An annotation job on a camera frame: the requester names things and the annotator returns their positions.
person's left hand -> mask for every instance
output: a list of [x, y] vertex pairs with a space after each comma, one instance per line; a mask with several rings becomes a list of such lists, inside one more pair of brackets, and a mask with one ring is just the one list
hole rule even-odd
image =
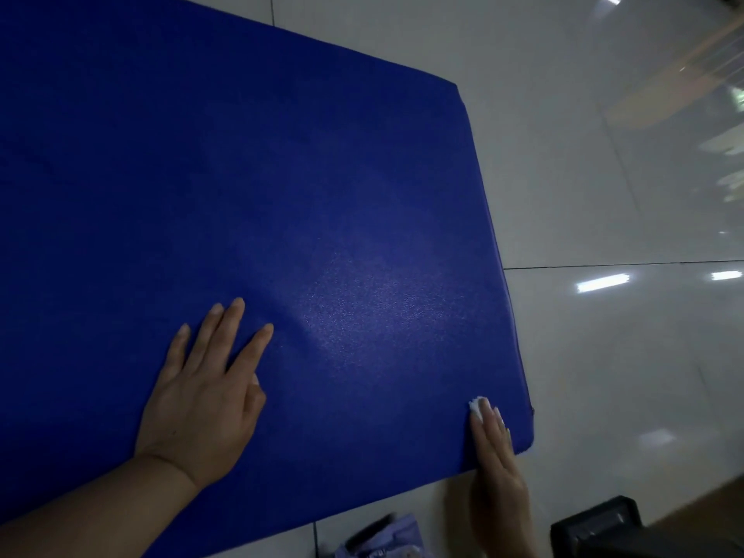
[[135, 457], [168, 462], [197, 489], [235, 466], [264, 408], [266, 396], [255, 371], [274, 333], [271, 324], [256, 333], [225, 372], [245, 308], [240, 298], [227, 311], [220, 304], [212, 307], [188, 359], [190, 329], [181, 327], [142, 414]]

blue mat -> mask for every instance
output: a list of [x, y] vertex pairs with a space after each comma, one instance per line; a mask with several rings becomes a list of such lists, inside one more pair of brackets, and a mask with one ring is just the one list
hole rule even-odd
[[474, 466], [532, 413], [479, 165], [444, 80], [181, 0], [0, 3], [0, 520], [127, 459], [172, 335], [276, 326], [196, 558]]

hand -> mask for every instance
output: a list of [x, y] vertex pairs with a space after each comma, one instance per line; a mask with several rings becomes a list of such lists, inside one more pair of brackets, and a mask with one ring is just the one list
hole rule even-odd
[[516, 467], [511, 433], [498, 410], [479, 400], [481, 423], [470, 413], [480, 469], [470, 489], [470, 525], [489, 558], [534, 558], [530, 497]]
[[266, 401], [255, 371], [274, 333], [271, 324], [256, 333], [225, 372], [245, 308], [240, 298], [227, 311], [219, 304], [212, 307], [185, 364], [190, 329], [186, 324], [179, 329], [142, 414], [135, 456], [168, 462], [197, 489], [235, 466]]

finger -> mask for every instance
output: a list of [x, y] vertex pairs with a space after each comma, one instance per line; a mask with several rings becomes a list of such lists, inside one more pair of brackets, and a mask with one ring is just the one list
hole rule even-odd
[[246, 302], [242, 298], [236, 298], [222, 316], [222, 320], [209, 341], [207, 352], [200, 365], [200, 371], [205, 375], [216, 376], [225, 373], [225, 366], [228, 363], [230, 351], [235, 343], [237, 329], [245, 311]]
[[204, 317], [199, 328], [199, 334], [196, 336], [196, 341], [194, 341], [193, 348], [191, 349], [191, 354], [188, 356], [188, 360], [184, 366], [185, 372], [190, 374], [195, 372], [202, 363], [204, 353], [207, 352], [207, 347], [209, 346], [209, 340], [212, 338], [217, 325], [219, 325], [224, 311], [225, 308], [222, 307], [221, 303], [215, 303], [207, 316]]
[[251, 384], [246, 390], [246, 404], [243, 407], [243, 424], [246, 427], [248, 438], [253, 436], [256, 430], [258, 417], [264, 409], [266, 394], [258, 384]]
[[502, 473], [504, 467], [501, 465], [501, 461], [498, 459], [490, 441], [488, 441], [483, 423], [473, 412], [470, 413], [470, 431], [473, 441], [475, 441], [475, 453], [478, 456], [481, 468], [488, 474]]
[[267, 323], [253, 335], [243, 350], [240, 351], [233, 365], [228, 371], [228, 378], [234, 382], [236, 388], [247, 388], [256, 373], [256, 367], [264, 354], [266, 345], [274, 336], [274, 325]]
[[168, 347], [168, 354], [165, 355], [165, 363], [158, 375], [158, 385], [167, 384], [183, 369], [184, 358], [186, 357], [186, 345], [188, 344], [190, 335], [191, 329], [189, 326], [186, 323], [182, 324]]
[[498, 410], [491, 409], [487, 400], [481, 400], [480, 402], [480, 411], [483, 415], [483, 429], [486, 438], [496, 452], [501, 465], [511, 473], [519, 474], [514, 452], [509, 448], [506, 426], [501, 419], [501, 413]]

tile floor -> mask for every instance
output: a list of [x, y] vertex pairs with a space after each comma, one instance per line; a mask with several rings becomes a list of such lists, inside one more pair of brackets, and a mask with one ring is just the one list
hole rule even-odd
[[[744, 17], [716, 0], [191, 1], [458, 84], [536, 408], [519, 461], [544, 556], [552, 522], [605, 498], [651, 522], [744, 471]], [[394, 511], [437, 556], [478, 556], [469, 479], [220, 556], [310, 558]]]

